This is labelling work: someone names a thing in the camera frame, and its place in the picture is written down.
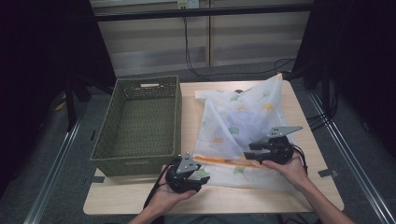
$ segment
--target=white plastic bag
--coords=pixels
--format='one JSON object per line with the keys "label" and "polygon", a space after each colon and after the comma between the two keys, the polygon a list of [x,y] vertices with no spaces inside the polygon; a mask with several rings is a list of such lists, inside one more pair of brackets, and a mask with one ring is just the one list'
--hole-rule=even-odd
{"label": "white plastic bag", "polygon": [[286,126],[281,113],[282,76],[264,80],[240,93],[197,91],[195,98],[205,103],[201,129],[193,151],[202,164],[196,174],[210,175],[208,185],[294,189],[278,172],[260,169],[245,159],[249,144],[259,142],[272,127]]}

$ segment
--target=green basket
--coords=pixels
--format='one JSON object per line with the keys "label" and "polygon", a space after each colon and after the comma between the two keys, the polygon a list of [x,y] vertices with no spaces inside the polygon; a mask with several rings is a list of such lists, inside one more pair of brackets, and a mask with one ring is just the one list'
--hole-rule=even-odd
{"label": "green basket", "polygon": [[106,176],[158,174],[180,135],[178,77],[117,80],[91,162]]}

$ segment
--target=metal rail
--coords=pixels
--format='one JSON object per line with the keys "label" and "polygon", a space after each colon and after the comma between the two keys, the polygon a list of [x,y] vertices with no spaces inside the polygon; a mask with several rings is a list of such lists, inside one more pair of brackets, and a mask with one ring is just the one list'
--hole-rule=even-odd
{"label": "metal rail", "polygon": [[130,21],[163,18],[201,17],[201,16],[223,16],[241,14],[261,14],[279,12],[302,12],[314,9],[329,9],[341,7],[341,4],[296,4],[296,5],[276,5],[263,7],[209,7],[197,9],[175,9],[144,12],[127,13],[97,13],[94,16],[77,16],[65,18],[71,21]]}
{"label": "metal rail", "polygon": [[23,224],[38,224],[40,222],[41,217],[44,214],[47,203],[50,199],[51,193],[55,187],[56,180],[58,178],[59,173],[64,165],[64,161],[66,160],[67,154],[69,152],[70,147],[72,146],[74,139],[78,133],[79,125],[81,123],[82,118],[84,117],[85,111],[87,109],[87,104],[84,104],[79,111],[79,118],[74,125],[74,128],[67,133],[64,138],[64,142],[62,143],[61,149],[59,150],[58,155],[52,167],[49,170],[49,174],[47,175],[44,184],[35,198],[35,202],[30,208],[29,213],[27,214],[26,219]]}

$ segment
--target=floor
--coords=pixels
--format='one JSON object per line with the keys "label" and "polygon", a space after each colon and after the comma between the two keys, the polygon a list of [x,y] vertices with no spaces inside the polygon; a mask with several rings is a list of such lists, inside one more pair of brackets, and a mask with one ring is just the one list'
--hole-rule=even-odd
{"label": "floor", "polygon": [[[266,70],[272,71],[218,75],[211,77],[214,81],[267,79],[275,73],[274,63],[196,69],[201,74]],[[187,69],[133,77],[167,75],[179,75],[182,82],[205,81]],[[305,116],[311,118],[319,114],[315,96],[320,95],[320,87],[316,91],[306,91],[301,78],[293,80],[291,85]],[[65,108],[49,111],[37,138],[35,153],[10,183],[0,201],[0,223],[125,223],[131,219],[132,216],[87,216],[82,211],[95,171],[89,157],[110,99],[109,95],[95,88],[90,88],[90,92],[92,98],[88,103],[76,101],[78,123],[74,132],[66,132]],[[61,98],[62,95],[54,99],[54,104]],[[329,131],[334,127],[344,137],[344,143],[334,141],[338,135]],[[328,167],[339,174],[333,179],[344,201],[344,212],[357,223],[394,223],[396,160],[384,149],[380,139],[367,131],[364,119],[341,92],[333,122],[313,133]],[[285,220],[288,218],[300,220],[295,214],[284,215]],[[307,223],[314,223],[317,219],[315,214],[303,214],[303,218]]]}

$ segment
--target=human hand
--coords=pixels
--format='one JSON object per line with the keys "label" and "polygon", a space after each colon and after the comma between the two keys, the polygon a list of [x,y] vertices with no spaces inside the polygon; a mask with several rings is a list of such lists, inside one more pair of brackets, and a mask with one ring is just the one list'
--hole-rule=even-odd
{"label": "human hand", "polygon": [[280,172],[298,190],[307,181],[310,181],[301,162],[300,155],[297,152],[293,153],[291,160],[286,164],[281,165],[273,161],[263,161],[262,165]]}
{"label": "human hand", "polygon": [[148,208],[158,213],[159,216],[167,213],[177,203],[187,200],[197,193],[195,190],[189,190],[184,193],[176,193],[172,191],[166,184],[165,176],[166,173],[163,175],[163,178],[161,178],[159,182],[160,186],[151,201],[148,203]]}

